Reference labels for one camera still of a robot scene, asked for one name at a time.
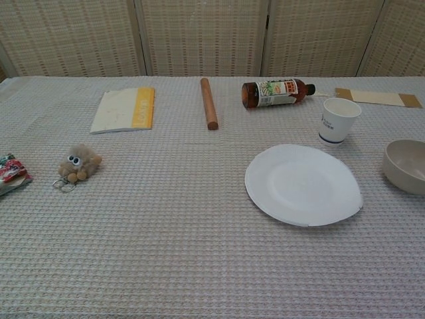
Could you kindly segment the grey waffle tablecloth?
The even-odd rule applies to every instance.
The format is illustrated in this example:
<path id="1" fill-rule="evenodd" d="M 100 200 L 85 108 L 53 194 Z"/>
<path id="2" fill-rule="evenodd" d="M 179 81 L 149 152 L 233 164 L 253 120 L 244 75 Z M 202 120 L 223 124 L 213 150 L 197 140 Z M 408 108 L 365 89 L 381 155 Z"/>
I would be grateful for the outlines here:
<path id="1" fill-rule="evenodd" d="M 28 76 L 0 82 L 0 156 L 31 183 L 0 196 L 0 319 L 425 319 L 425 197 L 384 177 L 387 144 L 425 142 L 425 76 L 312 78 L 301 106 L 247 110 L 247 77 Z M 150 130 L 91 134 L 105 92 L 155 89 Z M 355 102 L 338 146 L 320 142 L 336 88 L 413 94 L 421 108 Z M 321 149 L 355 175 L 363 209 L 294 227 L 246 193 L 252 158 L 278 144 Z M 72 146 L 102 157 L 63 193 L 52 184 Z"/>

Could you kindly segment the white paper plate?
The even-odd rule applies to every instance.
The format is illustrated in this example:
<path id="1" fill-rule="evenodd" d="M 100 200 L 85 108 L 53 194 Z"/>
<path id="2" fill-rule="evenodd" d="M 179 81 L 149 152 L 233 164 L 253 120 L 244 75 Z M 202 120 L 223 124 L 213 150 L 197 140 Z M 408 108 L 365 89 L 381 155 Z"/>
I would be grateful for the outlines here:
<path id="1" fill-rule="evenodd" d="M 244 182 L 259 209 L 291 225 L 330 225 L 363 207 L 349 167 L 308 146 L 280 144 L 264 150 L 248 165 Z"/>

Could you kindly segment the white and yellow booklet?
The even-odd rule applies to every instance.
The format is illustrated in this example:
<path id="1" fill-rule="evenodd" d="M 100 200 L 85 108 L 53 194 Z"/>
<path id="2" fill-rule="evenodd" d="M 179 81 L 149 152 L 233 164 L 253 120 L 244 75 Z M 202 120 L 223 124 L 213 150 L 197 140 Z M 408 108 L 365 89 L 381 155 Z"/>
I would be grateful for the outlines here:
<path id="1" fill-rule="evenodd" d="M 90 133 L 150 130 L 153 127 L 155 89 L 126 88 L 105 92 L 94 116 Z"/>

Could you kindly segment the wooden rolling pin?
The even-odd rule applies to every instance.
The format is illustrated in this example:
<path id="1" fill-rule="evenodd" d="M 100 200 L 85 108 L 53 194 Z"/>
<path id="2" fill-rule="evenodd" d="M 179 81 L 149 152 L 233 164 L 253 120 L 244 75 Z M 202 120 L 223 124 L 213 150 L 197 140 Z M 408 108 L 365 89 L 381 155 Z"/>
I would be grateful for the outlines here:
<path id="1" fill-rule="evenodd" d="M 207 78 L 201 78 L 201 93 L 203 97 L 203 104 L 205 109 L 205 116 L 207 121 L 208 130 L 218 129 L 218 120 L 216 116 L 216 110 L 214 107 L 213 96 L 209 80 Z"/>

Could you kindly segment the white paper cup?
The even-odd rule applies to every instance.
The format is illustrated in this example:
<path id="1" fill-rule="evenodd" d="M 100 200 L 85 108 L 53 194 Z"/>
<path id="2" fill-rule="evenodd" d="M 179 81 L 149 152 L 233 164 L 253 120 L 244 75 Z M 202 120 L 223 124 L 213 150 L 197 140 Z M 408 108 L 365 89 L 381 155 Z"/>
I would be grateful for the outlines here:
<path id="1" fill-rule="evenodd" d="M 318 130 L 320 142 L 328 146 L 342 144 L 361 113 L 361 107 L 351 100 L 328 98 L 323 103 Z"/>

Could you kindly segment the brown drink bottle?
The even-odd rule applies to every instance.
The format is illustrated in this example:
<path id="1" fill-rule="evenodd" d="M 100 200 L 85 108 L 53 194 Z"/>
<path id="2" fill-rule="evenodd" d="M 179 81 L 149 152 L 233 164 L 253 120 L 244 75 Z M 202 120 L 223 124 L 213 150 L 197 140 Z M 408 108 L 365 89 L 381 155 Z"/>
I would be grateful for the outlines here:
<path id="1" fill-rule="evenodd" d="M 314 84 L 300 79 L 247 82 L 242 85 L 242 104 L 246 109 L 297 104 L 315 93 Z"/>

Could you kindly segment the brown plush keychain toy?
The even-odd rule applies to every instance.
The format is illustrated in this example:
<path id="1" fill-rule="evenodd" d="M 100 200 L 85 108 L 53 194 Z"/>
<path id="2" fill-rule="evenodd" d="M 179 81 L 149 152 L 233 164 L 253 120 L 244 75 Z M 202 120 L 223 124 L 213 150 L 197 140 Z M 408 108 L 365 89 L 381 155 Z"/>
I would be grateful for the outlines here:
<path id="1" fill-rule="evenodd" d="M 85 144 L 72 146 L 58 166 L 59 179 L 52 186 L 63 193 L 72 191 L 78 182 L 94 175 L 102 157 Z"/>

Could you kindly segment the red snack packet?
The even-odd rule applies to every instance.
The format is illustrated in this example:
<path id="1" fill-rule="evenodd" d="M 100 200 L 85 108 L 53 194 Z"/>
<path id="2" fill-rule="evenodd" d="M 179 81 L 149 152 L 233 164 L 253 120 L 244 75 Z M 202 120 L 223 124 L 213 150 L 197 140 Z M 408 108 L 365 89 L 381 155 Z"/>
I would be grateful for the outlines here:
<path id="1" fill-rule="evenodd" d="M 13 154 L 0 157 L 0 196 L 32 180 L 26 167 Z"/>

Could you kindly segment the woven folding screen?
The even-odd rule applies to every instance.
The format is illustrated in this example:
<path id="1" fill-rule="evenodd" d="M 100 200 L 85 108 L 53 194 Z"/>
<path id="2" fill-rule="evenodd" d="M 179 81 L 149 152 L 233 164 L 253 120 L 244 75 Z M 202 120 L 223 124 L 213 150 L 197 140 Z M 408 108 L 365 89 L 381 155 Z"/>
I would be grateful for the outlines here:
<path id="1" fill-rule="evenodd" d="M 0 0 L 36 75 L 425 76 L 425 0 Z"/>

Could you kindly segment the beige bowl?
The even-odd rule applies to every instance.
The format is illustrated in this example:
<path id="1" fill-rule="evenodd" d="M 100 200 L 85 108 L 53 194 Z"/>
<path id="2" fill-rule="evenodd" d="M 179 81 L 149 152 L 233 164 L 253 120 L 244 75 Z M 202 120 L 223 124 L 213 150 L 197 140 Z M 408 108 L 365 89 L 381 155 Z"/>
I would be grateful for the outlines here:
<path id="1" fill-rule="evenodd" d="M 425 142 L 394 140 L 384 149 L 382 170 L 397 188 L 425 195 Z"/>

